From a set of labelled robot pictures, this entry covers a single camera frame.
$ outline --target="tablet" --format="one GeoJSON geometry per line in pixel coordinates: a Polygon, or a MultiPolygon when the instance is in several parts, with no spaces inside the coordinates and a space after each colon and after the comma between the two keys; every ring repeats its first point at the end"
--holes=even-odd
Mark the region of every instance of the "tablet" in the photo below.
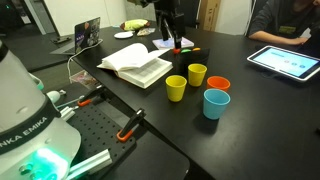
{"type": "Polygon", "coordinates": [[[320,59],[273,46],[260,49],[247,60],[300,82],[320,70],[320,59]]]}

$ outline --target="perforated plate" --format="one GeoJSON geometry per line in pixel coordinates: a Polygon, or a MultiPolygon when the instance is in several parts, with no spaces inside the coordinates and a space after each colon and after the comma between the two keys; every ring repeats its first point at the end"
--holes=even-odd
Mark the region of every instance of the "perforated plate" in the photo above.
{"type": "Polygon", "coordinates": [[[95,173],[104,174],[136,144],[134,137],[125,143],[118,141],[117,133],[122,128],[96,106],[89,104],[76,109],[75,112],[68,121],[81,134],[81,147],[74,164],[108,149],[112,164],[95,173]]]}

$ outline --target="tablet screen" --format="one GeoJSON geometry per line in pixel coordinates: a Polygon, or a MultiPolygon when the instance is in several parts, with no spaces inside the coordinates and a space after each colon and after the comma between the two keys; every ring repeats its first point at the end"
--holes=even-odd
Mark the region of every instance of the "tablet screen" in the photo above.
{"type": "Polygon", "coordinates": [[[262,49],[250,60],[300,78],[308,76],[319,67],[319,61],[316,58],[273,47],[262,49]]]}

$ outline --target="cup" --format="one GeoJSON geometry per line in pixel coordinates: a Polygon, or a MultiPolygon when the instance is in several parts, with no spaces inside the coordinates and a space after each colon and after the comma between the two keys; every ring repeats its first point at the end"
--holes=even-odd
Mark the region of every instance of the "cup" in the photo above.
{"type": "Polygon", "coordinates": [[[199,87],[202,84],[207,67],[202,64],[190,64],[188,66],[188,82],[191,86],[199,87]]]}
{"type": "Polygon", "coordinates": [[[225,91],[207,89],[203,94],[203,114],[211,120],[219,119],[230,100],[230,96],[225,91]]]}
{"type": "Polygon", "coordinates": [[[179,75],[172,75],[166,79],[168,99],[173,102],[181,101],[186,87],[186,78],[179,75]]]}
{"type": "Polygon", "coordinates": [[[227,92],[231,83],[221,76],[211,76],[207,79],[207,89],[215,88],[227,92]]]}

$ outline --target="chair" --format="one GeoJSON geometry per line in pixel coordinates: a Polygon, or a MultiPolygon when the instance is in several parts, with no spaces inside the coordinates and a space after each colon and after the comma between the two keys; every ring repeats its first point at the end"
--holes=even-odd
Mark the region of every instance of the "chair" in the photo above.
{"type": "Polygon", "coordinates": [[[247,28],[245,30],[244,35],[248,36],[248,31],[250,29],[252,20],[257,16],[260,10],[262,10],[263,6],[267,3],[268,0],[252,0],[251,2],[251,13],[249,16],[247,28]]]}
{"type": "Polygon", "coordinates": [[[198,12],[200,0],[180,0],[178,10],[184,13],[184,24],[187,27],[198,28],[198,12]]]}

